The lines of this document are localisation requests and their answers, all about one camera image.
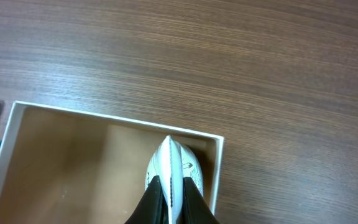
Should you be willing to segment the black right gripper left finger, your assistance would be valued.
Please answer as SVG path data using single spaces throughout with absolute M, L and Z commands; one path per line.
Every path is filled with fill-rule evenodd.
M 159 176 L 154 176 L 126 224 L 168 224 L 167 203 Z

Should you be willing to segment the white bamboo-print lotion tube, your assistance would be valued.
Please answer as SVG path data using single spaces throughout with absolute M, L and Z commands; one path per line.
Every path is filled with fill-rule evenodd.
M 160 178 L 165 203 L 167 204 L 167 222 L 176 223 L 183 205 L 183 191 L 180 183 L 185 177 L 193 180 L 200 194 L 203 190 L 203 174 L 199 161 L 186 146 L 166 136 L 154 152 L 147 166 L 145 188 L 153 177 Z

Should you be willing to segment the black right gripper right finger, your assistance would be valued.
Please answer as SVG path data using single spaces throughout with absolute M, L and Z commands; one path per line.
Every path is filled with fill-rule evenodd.
M 185 224 L 219 224 L 191 177 L 183 179 L 182 217 Z

